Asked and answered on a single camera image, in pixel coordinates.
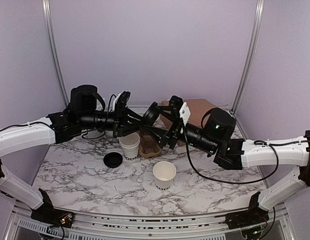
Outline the black cup lid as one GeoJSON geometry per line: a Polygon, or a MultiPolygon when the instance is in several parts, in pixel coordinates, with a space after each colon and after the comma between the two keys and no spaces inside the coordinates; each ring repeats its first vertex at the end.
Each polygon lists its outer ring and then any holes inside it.
{"type": "Polygon", "coordinates": [[[157,102],[153,102],[144,113],[141,120],[141,129],[152,127],[160,115],[160,108],[157,102]]]}

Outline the single white paper cup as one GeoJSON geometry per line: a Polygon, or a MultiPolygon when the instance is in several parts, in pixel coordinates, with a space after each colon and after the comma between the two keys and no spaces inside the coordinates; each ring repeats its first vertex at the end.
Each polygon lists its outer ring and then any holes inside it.
{"type": "Polygon", "coordinates": [[[168,161],[160,161],[153,167],[153,175],[155,178],[155,186],[161,190],[168,190],[177,174],[177,169],[174,164],[168,161]]]}

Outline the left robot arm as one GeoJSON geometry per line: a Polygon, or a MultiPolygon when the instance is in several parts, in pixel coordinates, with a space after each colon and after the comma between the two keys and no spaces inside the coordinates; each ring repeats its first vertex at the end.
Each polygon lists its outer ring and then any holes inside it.
{"type": "Polygon", "coordinates": [[[71,90],[71,99],[62,112],[49,114],[24,124],[0,129],[0,191],[22,201],[46,222],[58,218],[48,195],[12,174],[1,158],[21,150],[42,145],[60,144],[80,136],[83,131],[112,131],[113,137],[123,137],[139,130],[142,118],[126,104],[130,92],[119,94],[106,107],[94,85],[81,85],[71,90]]]}

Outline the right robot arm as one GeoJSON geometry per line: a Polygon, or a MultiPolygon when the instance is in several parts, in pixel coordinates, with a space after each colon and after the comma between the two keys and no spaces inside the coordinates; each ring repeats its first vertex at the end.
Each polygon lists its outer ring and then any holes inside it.
{"type": "Polygon", "coordinates": [[[188,122],[190,110],[181,98],[173,96],[169,105],[156,102],[144,113],[142,130],[163,147],[173,148],[177,141],[214,156],[214,162],[226,170],[264,165],[293,165],[293,170],[270,188],[254,194],[242,219],[253,224],[262,213],[271,210],[298,191],[310,188],[310,130],[303,136],[286,140],[232,139],[236,119],[214,107],[208,110],[197,127],[188,122]]]}

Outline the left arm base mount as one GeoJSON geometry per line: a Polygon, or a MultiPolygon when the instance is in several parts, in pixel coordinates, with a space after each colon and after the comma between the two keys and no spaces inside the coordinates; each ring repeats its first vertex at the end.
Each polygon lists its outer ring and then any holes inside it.
{"type": "Polygon", "coordinates": [[[60,224],[65,228],[71,228],[74,221],[74,213],[68,210],[54,208],[48,194],[39,189],[43,197],[43,204],[35,210],[32,210],[31,219],[47,224],[60,224]]]}

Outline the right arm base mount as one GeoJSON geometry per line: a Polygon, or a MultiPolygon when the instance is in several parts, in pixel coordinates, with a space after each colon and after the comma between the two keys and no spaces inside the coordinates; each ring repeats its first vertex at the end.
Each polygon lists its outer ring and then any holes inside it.
{"type": "Polygon", "coordinates": [[[225,215],[225,223],[230,230],[248,227],[269,220],[268,211],[260,208],[258,203],[260,192],[251,196],[247,210],[232,212],[225,215]]]}

